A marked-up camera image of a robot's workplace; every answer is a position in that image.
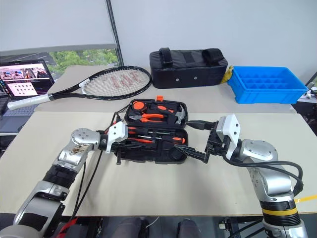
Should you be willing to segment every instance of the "white wall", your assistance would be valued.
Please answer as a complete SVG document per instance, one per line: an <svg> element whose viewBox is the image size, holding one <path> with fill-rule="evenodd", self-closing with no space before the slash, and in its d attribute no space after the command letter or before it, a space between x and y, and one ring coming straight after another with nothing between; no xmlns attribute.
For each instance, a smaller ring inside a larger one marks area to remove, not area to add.
<svg viewBox="0 0 317 238"><path fill-rule="evenodd" d="M285 66L306 82L317 71L316 0L113 0L123 60L220 48L231 65Z"/></svg>
<svg viewBox="0 0 317 238"><path fill-rule="evenodd" d="M104 0L0 0L1 56L115 47Z"/></svg>

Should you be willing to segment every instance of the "pliers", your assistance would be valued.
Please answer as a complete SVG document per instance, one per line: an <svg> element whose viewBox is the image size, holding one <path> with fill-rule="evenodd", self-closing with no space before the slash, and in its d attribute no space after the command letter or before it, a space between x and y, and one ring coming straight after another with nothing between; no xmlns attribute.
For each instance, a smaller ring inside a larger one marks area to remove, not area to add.
<svg viewBox="0 0 317 238"><path fill-rule="evenodd" d="M129 116L130 119L133 120L140 120L141 122L163 122L163 120L149 120L150 118L159 118L163 119L164 116L162 114L142 114L135 115L135 116Z"/></svg>

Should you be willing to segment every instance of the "blue crate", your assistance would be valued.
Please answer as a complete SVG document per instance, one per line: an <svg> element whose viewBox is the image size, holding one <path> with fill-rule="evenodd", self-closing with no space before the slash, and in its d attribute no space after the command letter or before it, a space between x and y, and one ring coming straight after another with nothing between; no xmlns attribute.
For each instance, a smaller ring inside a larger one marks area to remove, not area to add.
<svg viewBox="0 0 317 238"><path fill-rule="evenodd" d="M296 103L307 87L285 67L234 66L228 81L237 103Z"/></svg>

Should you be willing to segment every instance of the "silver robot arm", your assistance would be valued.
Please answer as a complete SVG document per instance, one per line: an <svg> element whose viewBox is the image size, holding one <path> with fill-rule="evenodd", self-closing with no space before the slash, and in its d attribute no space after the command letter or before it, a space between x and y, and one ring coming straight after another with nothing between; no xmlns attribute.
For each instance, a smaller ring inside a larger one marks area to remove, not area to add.
<svg viewBox="0 0 317 238"><path fill-rule="evenodd" d="M69 143L16 213L13 225L0 231L0 238L52 236L65 208L61 201L69 194L88 152L100 149L110 153L112 144L127 136L128 128L121 121L109 128L108 135L86 128L73 131Z"/></svg>
<svg viewBox="0 0 317 238"><path fill-rule="evenodd" d="M261 163L278 161L277 150L262 140L239 140L240 124L235 115L221 117L217 122L189 121L196 129L208 129L205 153L184 145L175 145L183 153L208 162L209 155L222 155L229 163ZM284 170L281 165L272 165ZM291 179L271 169L247 167L263 212L263 224L270 238L307 238L304 222L299 218Z"/></svg>

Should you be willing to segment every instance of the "trees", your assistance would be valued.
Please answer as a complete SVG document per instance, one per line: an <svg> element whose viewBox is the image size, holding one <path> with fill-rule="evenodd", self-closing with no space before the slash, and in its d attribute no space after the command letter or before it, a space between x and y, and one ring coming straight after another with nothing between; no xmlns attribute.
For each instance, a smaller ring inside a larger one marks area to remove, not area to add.
<svg viewBox="0 0 317 238"><path fill-rule="evenodd" d="M115 49L50 52L56 65L48 65L50 72L64 73L70 65L101 65L118 61Z"/></svg>

